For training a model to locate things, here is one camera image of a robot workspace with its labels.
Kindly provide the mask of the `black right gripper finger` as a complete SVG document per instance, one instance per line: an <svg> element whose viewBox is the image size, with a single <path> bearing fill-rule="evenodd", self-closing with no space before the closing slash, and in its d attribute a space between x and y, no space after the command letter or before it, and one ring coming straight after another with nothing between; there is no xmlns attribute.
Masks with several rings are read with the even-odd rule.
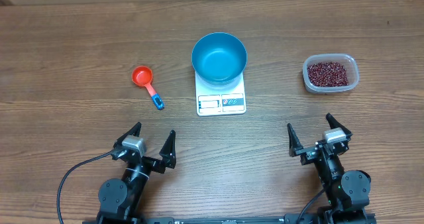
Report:
<svg viewBox="0 0 424 224"><path fill-rule="evenodd" d="M346 135L346 139L350 140L352 136L352 132L348 130L345 126L340 124L330 113L327 113L325 116L327 122L331 129L341 128Z"/></svg>
<svg viewBox="0 0 424 224"><path fill-rule="evenodd" d="M292 125L290 123L287 124L288 136L289 136L289 155L291 157L299 156L300 151L303 149Z"/></svg>

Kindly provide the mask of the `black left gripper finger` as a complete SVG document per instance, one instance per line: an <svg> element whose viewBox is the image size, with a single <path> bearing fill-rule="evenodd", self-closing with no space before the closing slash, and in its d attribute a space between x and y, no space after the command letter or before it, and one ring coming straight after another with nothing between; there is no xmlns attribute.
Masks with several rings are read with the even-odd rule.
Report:
<svg viewBox="0 0 424 224"><path fill-rule="evenodd" d="M127 138L129 135L130 136L139 137L141 127L142 127L142 124L140 122L137 122L129 131L127 131L126 133L124 133L121 137L119 137L115 141L115 147L122 146L124 139Z"/></svg>
<svg viewBox="0 0 424 224"><path fill-rule="evenodd" d="M176 132L171 130L164 146L159 152L159 155L162 157L162 165L174 169L176 166Z"/></svg>

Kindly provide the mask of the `red measuring scoop blue handle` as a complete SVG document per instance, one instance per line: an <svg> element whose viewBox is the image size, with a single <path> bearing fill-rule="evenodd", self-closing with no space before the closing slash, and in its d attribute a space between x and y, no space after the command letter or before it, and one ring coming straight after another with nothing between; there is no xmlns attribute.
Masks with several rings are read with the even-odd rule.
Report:
<svg viewBox="0 0 424 224"><path fill-rule="evenodd" d="M149 67L138 66L132 72L132 81L138 87L144 87L149 93L158 110L163 110L164 102L156 90L152 87L153 72Z"/></svg>

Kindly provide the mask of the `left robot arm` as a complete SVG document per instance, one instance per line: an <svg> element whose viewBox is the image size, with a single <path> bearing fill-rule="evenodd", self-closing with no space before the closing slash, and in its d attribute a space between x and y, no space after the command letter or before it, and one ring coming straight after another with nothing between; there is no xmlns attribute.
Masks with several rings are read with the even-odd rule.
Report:
<svg viewBox="0 0 424 224"><path fill-rule="evenodd" d="M105 181L98 193L100 202L96 223L144 223L138 214L143 189L153 172L163 174L167 168L176 166L176 132L170 131L159 152L161 159L146 156L146 145L140 136L142 124L119 137L113 146L113 160L122 160L127 167L121 178Z"/></svg>

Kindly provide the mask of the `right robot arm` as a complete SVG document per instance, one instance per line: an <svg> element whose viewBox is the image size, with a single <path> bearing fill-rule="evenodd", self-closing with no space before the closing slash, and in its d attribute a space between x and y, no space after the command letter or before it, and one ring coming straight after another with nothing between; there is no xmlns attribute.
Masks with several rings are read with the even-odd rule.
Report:
<svg viewBox="0 0 424 224"><path fill-rule="evenodd" d="M284 223L374 224L373 213L367 213L371 177L362 170L346 171L339 156L349 150L352 132L330 113L330 126L323 138L313 146L303 147L292 127L287 124L289 155L299 156L302 165L314 164L323 189L315 195L300 213L287 213Z"/></svg>

